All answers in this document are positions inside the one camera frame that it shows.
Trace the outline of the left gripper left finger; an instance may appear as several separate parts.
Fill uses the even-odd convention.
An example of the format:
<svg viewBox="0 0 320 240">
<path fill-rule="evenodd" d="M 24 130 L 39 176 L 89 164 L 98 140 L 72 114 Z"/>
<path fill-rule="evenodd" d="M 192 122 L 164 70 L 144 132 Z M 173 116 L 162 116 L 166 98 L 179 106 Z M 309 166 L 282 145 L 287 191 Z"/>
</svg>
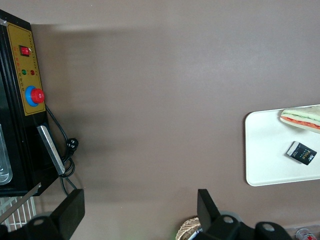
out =
<svg viewBox="0 0 320 240">
<path fill-rule="evenodd" d="M 32 219 L 24 227 L 27 240 L 69 240 L 85 216 L 83 189 L 73 190 L 49 215 Z"/>
</svg>

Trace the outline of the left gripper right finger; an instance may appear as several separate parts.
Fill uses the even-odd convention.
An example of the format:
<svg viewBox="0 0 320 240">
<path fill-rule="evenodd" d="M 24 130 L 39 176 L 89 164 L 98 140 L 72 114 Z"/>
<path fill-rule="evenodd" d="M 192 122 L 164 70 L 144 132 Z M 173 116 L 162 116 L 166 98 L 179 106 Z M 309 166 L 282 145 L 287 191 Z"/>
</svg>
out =
<svg viewBox="0 0 320 240">
<path fill-rule="evenodd" d="M 202 232 L 198 240 L 235 240 L 240 222 L 230 214 L 221 214 L 207 189 L 197 192 L 197 216 Z"/>
</svg>

